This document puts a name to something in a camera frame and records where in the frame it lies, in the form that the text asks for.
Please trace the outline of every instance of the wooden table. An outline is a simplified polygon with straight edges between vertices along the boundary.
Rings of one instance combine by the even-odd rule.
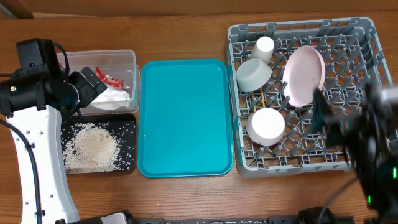
[[[219,58],[230,25],[368,16],[377,32],[394,80],[398,75],[398,13],[314,12],[223,16],[99,17],[0,21],[0,73],[19,67],[15,44],[34,37],[52,39],[66,51],[133,49],[142,68],[152,60]],[[0,223],[19,223],[22,196],[10,131],[0,126]],[[148,179],[135,169],[124,174],[69,175],[81,218],[128,209],[137,218],[245,218],[296,215],[323,205],[353,174],[321,172],[293,177],[244,179],[236,168],[222,177]],[[331,205],[357,222],[374,215],[359,184]]]

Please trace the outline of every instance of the transparent bin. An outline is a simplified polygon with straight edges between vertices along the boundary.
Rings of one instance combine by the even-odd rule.
[[[112,102],[94,102],[80,111],[82,114],[135,113],[139,107],[139,67],[132,50],[92,50],[67,52],[70,73],[81,71],[85,66],[93,71],[97,66],[106,75],[124,80],[124,90],[130,94],[130,100]],[[58,61],[65,66],[65,57],[57,54]]]

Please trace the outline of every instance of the white cup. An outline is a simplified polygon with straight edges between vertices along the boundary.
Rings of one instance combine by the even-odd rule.
[[[260,37],[250,53],[251,58],[259,58],[266,64],[271,62],[275,43],[270,37]]]
[[[266,84],[272,69],[261,59],[245,61],[236,71],[236,81],[243,92],[251,92]]]
[[[275,109],[261,108],[249,116],[246,129],[255,143],[271,146],[284,136],[285,119]]]

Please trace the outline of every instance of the blue tray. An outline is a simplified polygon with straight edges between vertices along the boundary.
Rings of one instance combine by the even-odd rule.
[[[142,69],[138,169],[146,177],[223,175],[233,165],[225,64],[149,62]]]

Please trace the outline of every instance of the dish rack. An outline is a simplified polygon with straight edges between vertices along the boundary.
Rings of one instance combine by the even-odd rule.
[[[275,42],[270,80],[251,93],[240,91],[236,70],[250,56],[256,40],[268,36]],[[377,80],[391,86],[386,60],[374,23],[367,17],[314,21],[233,25],[228,29],[227,63],[233,110],[233,134],[237,169],[243,177],[294,175],[303,172],[350,169],[341,148],[327,148],[325,136],[313,133],[312,104],[295,108],[288,104],[282,76],[286,61],[299,47],[318,50],[326,66],[322,93],[338,115],[356,113],[364,95],[364,83]],[[270,107],[285,118],[285,133],[277,146],[260,146],[246,131],[251,113]],[[391,137],[397,141],[397,134]]]

